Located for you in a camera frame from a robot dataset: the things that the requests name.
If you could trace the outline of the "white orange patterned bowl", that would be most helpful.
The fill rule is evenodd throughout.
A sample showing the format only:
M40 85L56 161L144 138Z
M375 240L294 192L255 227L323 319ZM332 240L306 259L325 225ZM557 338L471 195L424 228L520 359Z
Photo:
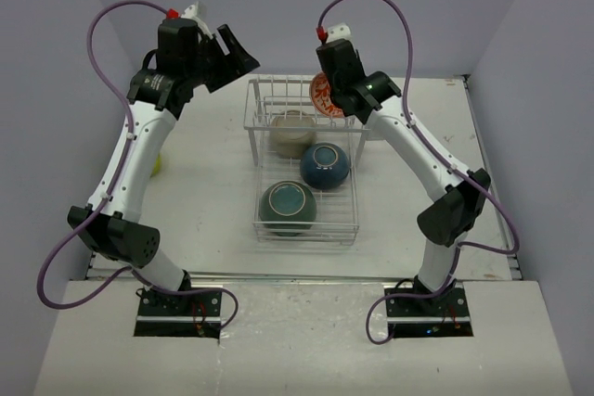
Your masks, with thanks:
M335 106L330 99L330 85L326 75L319 72L310 82L309 96L315 109L330 118L343 118L340 108Z

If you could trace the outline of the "yellow bowl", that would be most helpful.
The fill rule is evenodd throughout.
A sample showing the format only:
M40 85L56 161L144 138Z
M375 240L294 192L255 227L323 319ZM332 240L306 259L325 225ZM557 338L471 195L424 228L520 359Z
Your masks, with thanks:
M161 154L159 154L155 160L150 177L155 177L161 171L161 166L162 166L162 156L161 156Z

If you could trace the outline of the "blue bowl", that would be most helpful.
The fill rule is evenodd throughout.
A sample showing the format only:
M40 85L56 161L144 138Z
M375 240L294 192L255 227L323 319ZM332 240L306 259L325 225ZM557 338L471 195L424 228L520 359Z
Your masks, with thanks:
M314 144L301 157L300 175L314 189L336 189L344 183L349 172L348 155L332 143Z

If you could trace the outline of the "dark green bowl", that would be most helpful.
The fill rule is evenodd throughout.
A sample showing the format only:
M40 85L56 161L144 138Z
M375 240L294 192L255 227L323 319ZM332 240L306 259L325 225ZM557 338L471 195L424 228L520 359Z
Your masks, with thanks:
M296 181L272 184L259 202L260 221L277 236L298 236L309 230L317 216L311 190Z

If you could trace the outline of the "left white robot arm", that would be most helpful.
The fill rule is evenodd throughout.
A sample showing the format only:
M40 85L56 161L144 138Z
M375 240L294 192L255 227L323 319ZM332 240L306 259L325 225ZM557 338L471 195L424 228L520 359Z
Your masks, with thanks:
M102 182L84 207L71 207L67 221L90 250L131 267L162 290L164 309L181 315L193 302L187 274L161 251L159 230L140 222L149 179L195 89L213 93L260 63L225 24L210 35L195 19L165 19L157 37L130 82L125 123Z

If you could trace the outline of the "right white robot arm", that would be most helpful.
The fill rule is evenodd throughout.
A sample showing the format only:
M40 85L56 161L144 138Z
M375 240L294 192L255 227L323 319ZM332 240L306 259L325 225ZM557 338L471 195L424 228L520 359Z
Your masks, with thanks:
M400 88L382 71L367 75L349 40L329 40L316 55L329 81L332 103L388 142L432 201L417 216L426 244L413 294L416 308L434 315L447 303L445 290L454 280L459 258L457 244L483 211L485 197L471 181L488 188L491 178L483 168L469 170L436 140L427 148L413 130L420 123L406 117Z

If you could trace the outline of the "beige bowl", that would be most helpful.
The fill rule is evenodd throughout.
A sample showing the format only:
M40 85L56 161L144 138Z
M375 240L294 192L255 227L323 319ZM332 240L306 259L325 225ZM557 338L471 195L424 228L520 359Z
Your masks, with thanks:
M316 143L316 122L306 113L288 110L271 123L271 147L283 158L300 159Z

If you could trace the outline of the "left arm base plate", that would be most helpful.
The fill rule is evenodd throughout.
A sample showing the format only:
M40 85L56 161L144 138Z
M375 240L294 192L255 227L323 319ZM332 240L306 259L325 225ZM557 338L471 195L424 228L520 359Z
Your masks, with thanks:
M220 339L220 291L178 297L139 288L136 295L135 337Z

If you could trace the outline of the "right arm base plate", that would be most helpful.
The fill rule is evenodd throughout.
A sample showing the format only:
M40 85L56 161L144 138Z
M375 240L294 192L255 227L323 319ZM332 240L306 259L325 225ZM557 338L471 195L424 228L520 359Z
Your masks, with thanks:
M473 336L462 284L432 300L388 299L387 327L393 339L466 338Z

